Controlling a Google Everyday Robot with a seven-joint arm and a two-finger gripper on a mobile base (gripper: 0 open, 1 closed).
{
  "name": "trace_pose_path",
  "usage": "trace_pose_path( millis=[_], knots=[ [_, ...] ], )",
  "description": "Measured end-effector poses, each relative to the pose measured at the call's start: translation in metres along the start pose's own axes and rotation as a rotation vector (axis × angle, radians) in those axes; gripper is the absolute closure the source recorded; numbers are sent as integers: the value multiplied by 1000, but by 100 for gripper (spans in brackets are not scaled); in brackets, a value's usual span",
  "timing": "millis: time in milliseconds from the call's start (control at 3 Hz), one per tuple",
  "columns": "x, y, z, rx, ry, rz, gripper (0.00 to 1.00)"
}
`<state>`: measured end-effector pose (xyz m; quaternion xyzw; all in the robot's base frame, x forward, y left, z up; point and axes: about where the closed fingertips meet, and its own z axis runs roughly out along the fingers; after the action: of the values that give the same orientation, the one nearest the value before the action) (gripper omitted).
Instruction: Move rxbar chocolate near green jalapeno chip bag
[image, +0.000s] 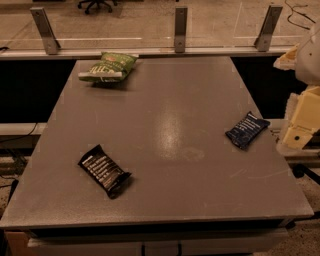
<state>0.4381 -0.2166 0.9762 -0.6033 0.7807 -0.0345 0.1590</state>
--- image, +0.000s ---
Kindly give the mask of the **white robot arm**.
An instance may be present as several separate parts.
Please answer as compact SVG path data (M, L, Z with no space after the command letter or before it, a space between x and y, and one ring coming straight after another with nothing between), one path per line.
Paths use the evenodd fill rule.
M301 150L320 130L320 22L311 27L299 44L277 58L273 66L294 70L296 79L307 85L301 94L290 94L280 134L282 145Z

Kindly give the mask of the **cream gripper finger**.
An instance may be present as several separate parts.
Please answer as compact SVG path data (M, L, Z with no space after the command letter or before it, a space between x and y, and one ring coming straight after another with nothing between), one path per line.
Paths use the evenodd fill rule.
M289 49L285 54L281 55L273 63L273 67L279 70L294 70L296 67L298 44Z
M320 86L308 86L300 95L291 93L285 120L282 143L302 149L320 130Z

